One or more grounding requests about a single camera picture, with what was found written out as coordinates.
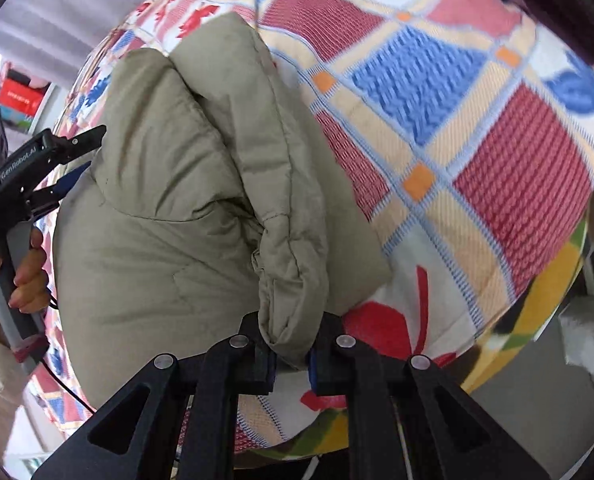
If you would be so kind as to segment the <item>person's left hand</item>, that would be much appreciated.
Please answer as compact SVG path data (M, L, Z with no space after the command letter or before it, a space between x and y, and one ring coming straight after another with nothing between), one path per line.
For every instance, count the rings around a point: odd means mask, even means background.
M9 306L22 313L36 313L49 305L48 274L43 270L47 254L42 248L43 236L37 228L30 231L29 249L17 267ZM0 342L4 339L0 326Z

